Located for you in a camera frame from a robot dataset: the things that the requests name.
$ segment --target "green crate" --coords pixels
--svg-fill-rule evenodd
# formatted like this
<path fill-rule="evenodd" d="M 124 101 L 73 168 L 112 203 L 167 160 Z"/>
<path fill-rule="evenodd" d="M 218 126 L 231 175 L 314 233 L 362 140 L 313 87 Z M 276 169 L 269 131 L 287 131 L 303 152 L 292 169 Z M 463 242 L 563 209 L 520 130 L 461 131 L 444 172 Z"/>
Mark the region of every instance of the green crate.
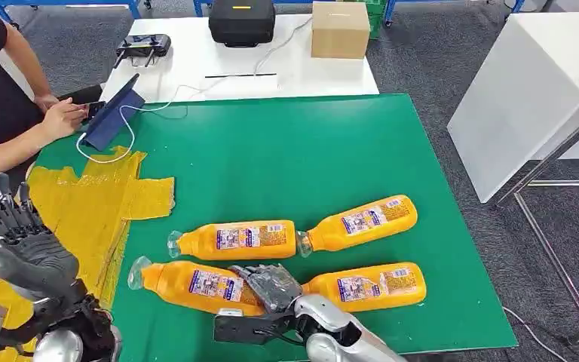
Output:
<path fill-rule="evenodd" d="M 383 14 L 371 14 L 369 15 L 369 38 L 377 39 L 378 32 L 381 29 L 381 24 L 383 24 Z"/>
<path fill-rule="evenodd" d="M 364 2 L 369 17 L 369 38 L 377 39 L 383 22 L 387 0 L 342 0 L 344 2 Z"/>
<path fill-rule="evenodd" d="M 383 14 L 385 12 L 386 0 L 342 0 L 344 2 L 364 2 L 367 6 L 367 14 L 372 16 L 373 14 Z"/>

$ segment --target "robotic hand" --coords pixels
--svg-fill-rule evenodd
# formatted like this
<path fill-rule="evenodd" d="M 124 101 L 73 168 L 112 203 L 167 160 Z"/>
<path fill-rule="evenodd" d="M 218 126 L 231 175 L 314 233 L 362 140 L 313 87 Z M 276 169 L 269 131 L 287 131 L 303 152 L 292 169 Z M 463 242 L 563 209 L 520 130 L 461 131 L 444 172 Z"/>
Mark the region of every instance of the robotic hand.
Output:
<path fill-rule="evenodd" d="M 300 284 L 278 265 L 231 267 L 252 287 L 268 311 L 243 317 L 221 310 L 214 318 L 214 340 L 262 345 L 271 339 L 303 345 L 313 362 L 406 362 L 352 314 L 318 294 L 296 292 Z M 296 330 L 300 341 L 283 334 Z"/>
<path fill-rule="evenodd" d="M 116 361 L 121 336 L 112 316 L 76 278 L 78 260 L 43 223 L 27 184 L 19 196 L 20 205 L 0 173 L 0 278 L 33 303 L 31 318 L 13 330 L 3 328 L 0 306 L 0 351 L 12 347 L 35 362 Z M 35 352 L 24 351 L 35 337 Z"/>

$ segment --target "person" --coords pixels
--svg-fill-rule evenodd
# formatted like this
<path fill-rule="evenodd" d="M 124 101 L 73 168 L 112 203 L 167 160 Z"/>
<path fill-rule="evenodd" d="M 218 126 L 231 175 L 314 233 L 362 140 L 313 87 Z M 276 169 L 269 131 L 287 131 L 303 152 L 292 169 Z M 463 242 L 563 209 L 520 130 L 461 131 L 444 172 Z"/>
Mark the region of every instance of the person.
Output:
<path fill-rule="evenodd" d="M 96 86 L 72 97 L 55 97 L 29 43 L 0 19 L 2 49 L 34 92 L 31 100 L 0 64 L 0 172 L 7 172 L 11 184 L 17 185 L 43 147 L 73 134 L 81 126 L 87 107 L 79 103 L 97 101 L 101 91 Z"/>

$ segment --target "yellow fabric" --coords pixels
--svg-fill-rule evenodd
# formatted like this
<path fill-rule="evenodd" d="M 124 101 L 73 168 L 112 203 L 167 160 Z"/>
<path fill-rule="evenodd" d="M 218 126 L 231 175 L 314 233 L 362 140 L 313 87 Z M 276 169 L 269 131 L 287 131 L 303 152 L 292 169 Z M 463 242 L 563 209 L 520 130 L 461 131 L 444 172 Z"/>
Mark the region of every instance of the yellow fabric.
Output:
<path fill-rule="evenodd" d="M 125 152 L 117 147 L 114 155 L 98 155 L 105 161 Z M 78 277 L 88 290 L 110 308 L 123 261 L 129 220 L 170 215 L 173 207 L 174 178 L 137 179 L 146 154 L 132 152 L 120 161 L 98 164 L 89 161 L 81 178 L 74 170 L 34 167 L 28 178 L 32 200 L 45 224 L 53 229 L 61 244 L 79 261 Z M 8 308 L 5 327 L 15 328 L 32 315 L 32 304 L 18 296 L 0 280 L 0 305 Z M 26 346 L 32 351 L 33 342 Z M 7 348 L 0 362 L 28 361 Z"/>

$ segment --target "plastic bottle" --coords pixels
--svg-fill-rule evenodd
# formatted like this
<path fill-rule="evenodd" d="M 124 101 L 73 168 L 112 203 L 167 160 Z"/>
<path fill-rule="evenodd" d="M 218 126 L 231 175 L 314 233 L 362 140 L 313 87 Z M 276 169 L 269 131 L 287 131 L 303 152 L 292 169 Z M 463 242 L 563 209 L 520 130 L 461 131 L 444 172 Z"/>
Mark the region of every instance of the plastic bottle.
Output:
<path fill-rule="evenodd" d="M 170 256 L 204 260 L 281 259 L 296 254 L 294 222 L 288 220 L 209 224 L 193 232 L 171 232 Z"/>
<path fill-rule="evenodd" d="M 159 264 L 141 256 L 132 264 L 127 285 L 133 290 L 151 290 L 166 302 L 209 313 L 216 314 L 221 308 L 240 309 L 244 315 L 265 313 L 243 278 L 229 270 L 193 262 Z"/>
<path fill-rule="evenodd" d="M 297 232 L 303 256 L 316 250 L 337 251 L 404 232 L 416 224 L 418 213 L 405 195 L 396 195 L 328 216 L 308 232 Z"/>
<path fill-rule="evenodd" d="M 209 224 L 193 232 L 171 232 L 170 256 L 193 255 L 204 260 L 281 259 L 298 250 L 337 251 L 410 229 L 418 213 L 405 195 L 392 196 L 328 216 L 308 232 L 296 231 L 289 220 Z"/>
<path fill-rule="evenodd" d="M 413 262 L 322 274 L 302 287 L 303 294 L 320 294 L 349 312 L 410 305 L 427 294 L 423 273 Z"/>

